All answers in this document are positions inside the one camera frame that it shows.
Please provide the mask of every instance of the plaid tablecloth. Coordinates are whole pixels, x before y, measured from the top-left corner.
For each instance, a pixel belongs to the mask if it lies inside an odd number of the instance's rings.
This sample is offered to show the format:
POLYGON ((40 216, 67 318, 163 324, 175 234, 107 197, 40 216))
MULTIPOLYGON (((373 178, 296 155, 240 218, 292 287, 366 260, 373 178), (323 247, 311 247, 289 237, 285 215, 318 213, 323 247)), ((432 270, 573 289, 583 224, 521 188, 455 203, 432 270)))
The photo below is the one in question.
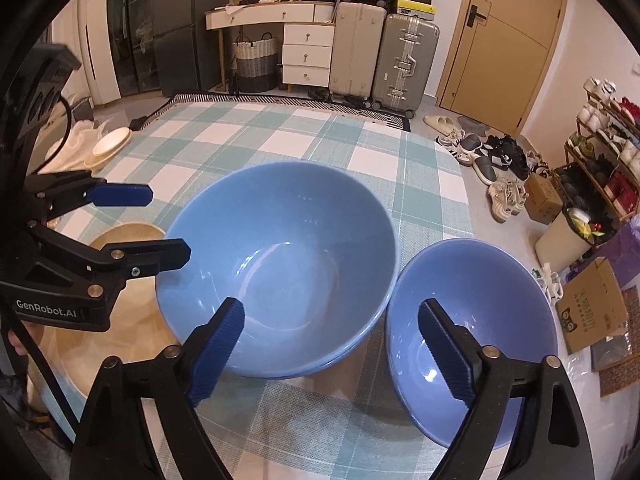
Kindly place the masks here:
MULTIPOLYGON (((460 168, 433 141, 377 123, 252 103, 179 105, 146 127, 102 172, 110 182, 149 183, 146 208, 87 206, 63 219, 89 242, 114 224, 166 230, 201 190, 231 171, 303 159, 347 171, 391 211, 401 268, 443 238, 471 237, 460 168)), ((224 374, 197 409, 236 480, 426 479, 444 448, 414 427, 393 389, 383 321, 347 358, 319 374, 265 381, 224 374)), ((167 478, 179 478, 166 443, 167 478)))

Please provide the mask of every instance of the woven basket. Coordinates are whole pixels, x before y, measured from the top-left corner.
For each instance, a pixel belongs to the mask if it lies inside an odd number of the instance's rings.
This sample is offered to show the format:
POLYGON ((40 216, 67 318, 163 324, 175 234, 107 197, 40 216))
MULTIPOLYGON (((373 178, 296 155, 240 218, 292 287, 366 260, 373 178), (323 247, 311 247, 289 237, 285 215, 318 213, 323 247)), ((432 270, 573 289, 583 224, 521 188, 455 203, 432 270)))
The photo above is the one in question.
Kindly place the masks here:
POLYGON ((253 92, 265 92, 277 86, 277 38, 260 41, 236 41, 234 53, 236 54, 236 67, 242 88, 252 88, 253 92))

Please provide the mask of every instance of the wooden door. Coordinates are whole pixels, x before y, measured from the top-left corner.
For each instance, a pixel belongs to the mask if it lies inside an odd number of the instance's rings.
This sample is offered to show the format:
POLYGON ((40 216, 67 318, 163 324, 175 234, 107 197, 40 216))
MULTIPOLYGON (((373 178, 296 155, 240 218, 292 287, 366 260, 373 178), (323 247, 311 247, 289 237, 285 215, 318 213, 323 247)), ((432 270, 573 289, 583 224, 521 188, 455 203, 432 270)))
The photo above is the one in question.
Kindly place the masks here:
POLYGON ((440 106, 516 134, 553 54, 563 0, 471 0, 440 106))

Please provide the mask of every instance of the glass door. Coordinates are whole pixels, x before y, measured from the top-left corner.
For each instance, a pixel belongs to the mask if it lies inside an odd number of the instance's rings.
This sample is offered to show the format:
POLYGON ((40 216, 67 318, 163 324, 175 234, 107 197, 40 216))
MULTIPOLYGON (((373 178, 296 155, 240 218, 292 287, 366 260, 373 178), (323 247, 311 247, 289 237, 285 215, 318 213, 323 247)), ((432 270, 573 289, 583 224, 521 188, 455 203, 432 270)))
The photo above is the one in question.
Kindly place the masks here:
POLYGON ((129 32, 138 91, 148 92, 160 89, 154 53, 151 0, 129 0, 129 32))
POLYGON ((120 94, 158 90, 150 0, 107 0, 107 19, 120 94))

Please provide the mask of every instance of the blue bowl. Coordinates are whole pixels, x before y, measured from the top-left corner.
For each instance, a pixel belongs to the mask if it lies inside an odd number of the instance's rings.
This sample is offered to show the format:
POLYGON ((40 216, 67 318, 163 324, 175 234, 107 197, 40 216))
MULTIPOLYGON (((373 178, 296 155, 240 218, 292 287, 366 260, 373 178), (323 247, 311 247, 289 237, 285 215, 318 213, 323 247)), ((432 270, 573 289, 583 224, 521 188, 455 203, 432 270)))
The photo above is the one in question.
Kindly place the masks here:
POLYGON ((233 296, 246 321, 228 368, 283 379, 320 371, 372 329, 398 275, 392 220, 354 178, 311 162, 245 168, 200 193, 167 238, 191 259, 156 278, 181 342, 233 296))
MULTIPOLYGON (((512 256, 485 242, 456 238, 433 244, 404 268, 386 314, 386 352, 398 396, 416 426, 449 447, 465 418, 418 331, 418 307, 436 298, 481 345, 538 362, 557 354, 551 309, 540 287, 512 256)), ((513 436, 521 399, 511 399, 494 449, 513 436)))

